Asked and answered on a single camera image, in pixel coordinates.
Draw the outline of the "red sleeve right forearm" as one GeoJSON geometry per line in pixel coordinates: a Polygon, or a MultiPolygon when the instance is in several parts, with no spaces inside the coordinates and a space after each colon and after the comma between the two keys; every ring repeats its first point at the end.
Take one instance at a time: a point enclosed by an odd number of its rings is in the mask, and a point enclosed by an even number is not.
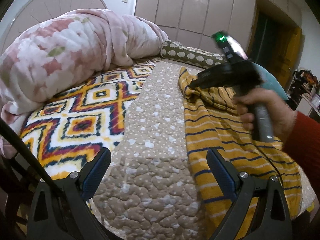
{"type": "Polygon", "coordinates": [[[304,170],[317,197],[319,197],[319,147],[319,123],[298,112],[283,151],[304,170]]]}

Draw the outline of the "person's right hand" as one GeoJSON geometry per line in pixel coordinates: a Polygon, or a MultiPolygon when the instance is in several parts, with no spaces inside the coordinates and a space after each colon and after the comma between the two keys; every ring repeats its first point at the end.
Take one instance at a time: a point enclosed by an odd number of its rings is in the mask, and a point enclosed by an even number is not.
{"type": "Polygon", "coordinates": [[[249,113],[248,106],[262,103],[266,106],[272,122],[273,132],[283,143],[292,132],[297,112],[293,111],[276,92],[264,88],[255,88],[244,96],[235,96],[233,103],[247,131],[254,129],[255,117],[249,113]]]}

